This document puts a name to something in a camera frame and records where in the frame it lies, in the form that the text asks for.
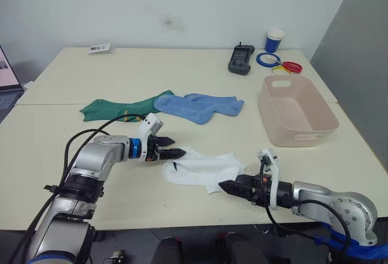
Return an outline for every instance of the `basket handle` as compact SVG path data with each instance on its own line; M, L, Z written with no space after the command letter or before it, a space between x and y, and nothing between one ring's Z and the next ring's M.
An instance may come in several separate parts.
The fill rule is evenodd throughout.
M295 136L295 140L318 140L320 137L321 134L299 134Z
M291 86L291 81L287 81L287 80L278 80L278 81L273 81L271 83L271 87L275 88L275 87L290 87Z

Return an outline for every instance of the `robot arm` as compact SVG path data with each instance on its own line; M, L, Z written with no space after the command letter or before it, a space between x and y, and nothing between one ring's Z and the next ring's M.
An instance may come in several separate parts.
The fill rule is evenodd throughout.
M265 206L270 203L271 209L277 206L290 208L293 214L312 220L324 222L331 229L344 234L344 229L339 220L323 206L314 203L298 205L302 200L317 200L330 205L344 219L350 236L360 246L375 246L377 236L372 228L377 220L377 210L373 202L359 193L336 193L326 187L311 183L294 183L279 181L279 170L276 164L276 156L269 149L263 149L258 154L259 160L265 165L265 171L271 171L272 175L265 174L263 187L259 175L239 175L236 180L220 182L220 187L227 193L245 198L254 205Z
M163 148L175 141L156 136L162 125L150 113L140 125L139 138L99 136L84 146L32 239L29 260L36 264L47 259L49 263L86 262L95 229L84 220L93 217L112 166L129 159L148 162L185 155L181 149ZM46 189L54 191L56 186Z

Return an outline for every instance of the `green sock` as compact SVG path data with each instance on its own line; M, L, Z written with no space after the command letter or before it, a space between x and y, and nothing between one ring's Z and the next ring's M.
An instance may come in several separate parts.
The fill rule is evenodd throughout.
M84 107L80 112L84 114L84 122L90 120L112 120L122 114L142 114L148 115L149 113L159 113L154 108L153 102L158 97L164 94L173 94L172 91L167 90L158 96L151 97L141 102L135 102L133 104L118 104L116 102L109 102L104 99L97 99L90 105ZM124 117L120 119L123 122L137 122L139 117Z

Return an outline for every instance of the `scissors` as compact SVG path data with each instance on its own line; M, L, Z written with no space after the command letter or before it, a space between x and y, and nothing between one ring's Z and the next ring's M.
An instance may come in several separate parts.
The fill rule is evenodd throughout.
M302 72L303 67L299 63L290 62L290 61L283 62L283 61L277 60L272 55L266 55L265 57L266 57L266 59L276 63L277 65L283 66L286 70L288 70L292 73L301 73Z

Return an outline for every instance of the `black controller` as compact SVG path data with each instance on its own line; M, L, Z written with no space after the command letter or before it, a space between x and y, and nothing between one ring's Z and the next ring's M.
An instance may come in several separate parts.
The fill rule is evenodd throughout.
M230 58L228 69L230 72L247 75L250 70L249 57L255 51L252 45L237 45Z

